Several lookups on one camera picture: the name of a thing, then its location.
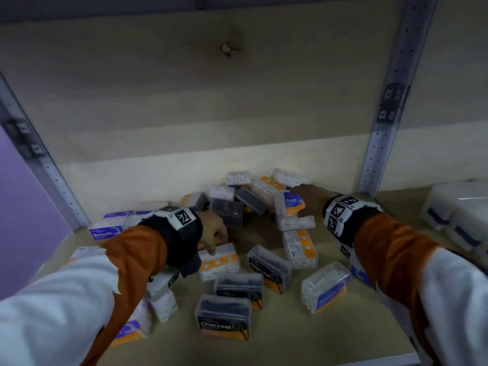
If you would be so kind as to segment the person's left hand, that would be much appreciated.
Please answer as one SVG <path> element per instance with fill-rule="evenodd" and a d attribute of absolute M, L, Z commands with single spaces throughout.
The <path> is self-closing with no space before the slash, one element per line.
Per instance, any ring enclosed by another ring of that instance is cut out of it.
<path fill-rule="evenodd" d="M 202 236 L 198 242 L 198 250 L 205 249 L 215 256 L 216 247 L 228 243 L 228 231 L 222 218 L 212 211 L 196 212 L 203 225 Z"/>

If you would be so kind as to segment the person's right hand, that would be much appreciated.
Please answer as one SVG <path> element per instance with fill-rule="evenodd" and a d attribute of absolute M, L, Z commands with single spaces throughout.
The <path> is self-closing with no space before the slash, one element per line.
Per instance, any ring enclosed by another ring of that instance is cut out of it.
<path fill-rule="evenodd" d="M 339 193 L 337 192 L 329 191 L 320 186 L 310 184 L 309 198 L 303 199 L 306 207 L 304 210 L 301 210 L 297 216 L 300 218 L 313 216 L 316 221 L 323 221 L 324 206 L 338 195 Z"/>

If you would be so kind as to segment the clear purple-orange-label floss pick box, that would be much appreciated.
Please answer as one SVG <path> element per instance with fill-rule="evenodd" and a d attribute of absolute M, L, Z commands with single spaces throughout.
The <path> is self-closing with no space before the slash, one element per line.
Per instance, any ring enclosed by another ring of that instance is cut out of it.
<path fill-rule="evenodd" d="M 274 209 L 278 216 L 298 215 L 306 207 L 300 195 L 288 190 L 279 191 L 273 194 Z"/>

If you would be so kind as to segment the clear orange-label floss pick box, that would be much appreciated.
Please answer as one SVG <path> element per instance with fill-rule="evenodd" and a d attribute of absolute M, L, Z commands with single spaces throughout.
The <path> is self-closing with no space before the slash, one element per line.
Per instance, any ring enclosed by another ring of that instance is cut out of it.
<path fill-rule="evenodd" d="M 199 277 L 203 283 L 215 280 L 219 274 L 238 273 L 241 270 L 240 258 L 233 243 L 216 246 L 213 256 L 206 250 L 198 254 L 201 259 Z"/>

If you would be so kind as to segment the person's right forearm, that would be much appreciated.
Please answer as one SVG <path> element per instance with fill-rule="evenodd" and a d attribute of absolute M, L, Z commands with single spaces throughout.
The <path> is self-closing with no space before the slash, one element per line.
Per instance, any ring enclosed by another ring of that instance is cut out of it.
<path fill-rule="evenodd" d="M 425 366 L 488 366 L 488 275 L 384 213 L 354 224 L 355 254 Z"/>

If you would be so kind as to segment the person's left forearm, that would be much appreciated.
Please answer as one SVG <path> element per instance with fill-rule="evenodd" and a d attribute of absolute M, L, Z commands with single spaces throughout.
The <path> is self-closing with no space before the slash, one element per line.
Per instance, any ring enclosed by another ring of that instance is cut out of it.
<path fill-rule="evenodd" d="M 167 256 L 133 227 L 1 300 L 0 366 L 97 366 Z"/>

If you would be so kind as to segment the black left wrist tracker band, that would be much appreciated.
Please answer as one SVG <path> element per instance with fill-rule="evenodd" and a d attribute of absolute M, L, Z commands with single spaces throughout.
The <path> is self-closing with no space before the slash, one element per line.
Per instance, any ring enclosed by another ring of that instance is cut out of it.
<path fill-rule="evenodd" d="M 168 252 L 166 265 L 177 269 L 183 278 L 198 272 L 202 263 L 198 242 L 203 224 L 192 209 L 168 205 L 149 213 L 138 225 L 155 230 L 164 239 Z"/>

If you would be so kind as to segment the black wrist tracker band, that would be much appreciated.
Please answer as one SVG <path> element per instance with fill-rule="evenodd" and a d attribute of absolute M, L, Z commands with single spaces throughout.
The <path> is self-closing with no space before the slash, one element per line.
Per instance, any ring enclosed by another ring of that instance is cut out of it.
<path fill-rule="evenodd" d="M 327 229 L 341 244 L 353 248 L 354 237 L 361 226 L 382 209 L 373 202 L 338 194 L 326 203 L 322 212 Z"/>
<path fill-rule="evenodd" d="M 166 265 L 177 269 L 183 278 L 198 272 L 202 263 L 198 242 L 203 224 L 192 209 L 168 205 L 149 213 L 138 225 L 155 230 L 164 239 L 168 252 Z"/>

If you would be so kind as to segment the black right wrist tracker band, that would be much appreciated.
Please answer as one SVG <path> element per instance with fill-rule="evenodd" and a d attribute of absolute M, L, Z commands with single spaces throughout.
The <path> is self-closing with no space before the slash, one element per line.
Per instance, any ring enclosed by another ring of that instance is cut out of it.
<path fill-rule="evenodd" d="M 326 203 L 322 212 L 327 229 L 341 244 L 353 248 L 354 237 L 361 226 L 382 209 L 373 202 L 338 194 Z"/>

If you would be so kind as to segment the pile of small floss boxes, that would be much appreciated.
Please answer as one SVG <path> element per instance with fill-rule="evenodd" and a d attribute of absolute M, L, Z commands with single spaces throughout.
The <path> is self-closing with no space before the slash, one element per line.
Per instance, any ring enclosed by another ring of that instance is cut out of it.
<path fill-rule="evenodd" d="M 251 187 L 259 183 L 269 186 L 266 190 L 268 196 L 284 191 L 284 186 L 276 184 L 277 189 L 272 189 L 271 178 L 261 178 L 255 181 Z M 230 199 L 211 199 L 210 209 L 215 212 L 222 212 L 224 222 L 228 227 L 241 226 L 242 208 L 245 205 L 260 211 L 266 211 L 267 204 L 252 191 L 239 186 L 234 194 L 239 203 Z M 133 227 L 136 222 L 144 219 L 150 211 L 134 211 L 127 219 L 125 227 Z M 315 227 L 313 216 L 297 218 L 294 216 L 277 216 L 276 222 L 279 231 L 282 232 L 286 259 L 279 257 L 266 248 L 256 245 L 247 253 L 246 263 L 251 272 L 240 271 L 238 273 L 219 274 L 214 282 L 213 295 L 202 295 L 195 316 L 199 329 L 205 334 L 216 336 L 249 340 L 251 335 L 251 313 L 259 311 L 264 304 L 265 286 L 273 289 L 278 294 L 283 294 L 291 287 L 292 271 L 317 268 L 318 253 L 312 243 L 308 227 Z M 329 306 L 333 301 L 345 295 L 352 277 L 356 275 L 355 268 L 345 268 L 339 262 L 326 265 L 313 275 L 302 281 L 301 300 L 314 314 Z M 180 272 L 174 268 L 165 266 L 156 276 L 149 278 L 143 298 L 146 298 L 153 314 L 162 323 L 171 317 L 178 309 L 171 286 L 182 277 Z"/>

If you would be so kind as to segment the white purple-label carton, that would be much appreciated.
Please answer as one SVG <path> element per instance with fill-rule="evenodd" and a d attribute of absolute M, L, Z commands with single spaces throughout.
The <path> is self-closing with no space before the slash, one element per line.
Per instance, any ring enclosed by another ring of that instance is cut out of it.
<path fill-rule="evenodd" d="M 95 241 L 117 236 L 123 232 L 124 225 L 132 214 L 132 210 L 106 214 L 101 220 L 89 226 L 89 234 Z"/>
<path fill-rule="evenodd" d="M 153 325 L 153 312 L 147 299 L 143 298 L 109 347 L 146 338 L 150 336 Z"/>

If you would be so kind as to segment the grey perforated metal shelf upright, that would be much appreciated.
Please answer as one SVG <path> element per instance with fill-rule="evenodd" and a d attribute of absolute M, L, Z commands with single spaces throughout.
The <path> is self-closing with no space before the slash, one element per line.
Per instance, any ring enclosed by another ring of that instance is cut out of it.
<path fill-rule="evenodd" d="M 90 221 L 0 72 L 0 126 L 72 231 Z"/>
<path fill-rule="evenodd" d="M 438 0 L 405 0 L 373 118 L 356 192 L 375 196 L 399 124 Z"/>

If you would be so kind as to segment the stack of white blue-striped packets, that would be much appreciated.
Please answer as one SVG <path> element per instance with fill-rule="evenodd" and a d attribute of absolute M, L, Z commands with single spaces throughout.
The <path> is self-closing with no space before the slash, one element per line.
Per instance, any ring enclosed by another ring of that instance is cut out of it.
<path fill-rule="evenodd" d="M 432 186 L 419 218 L 488 268 L 488 179 Z"/>

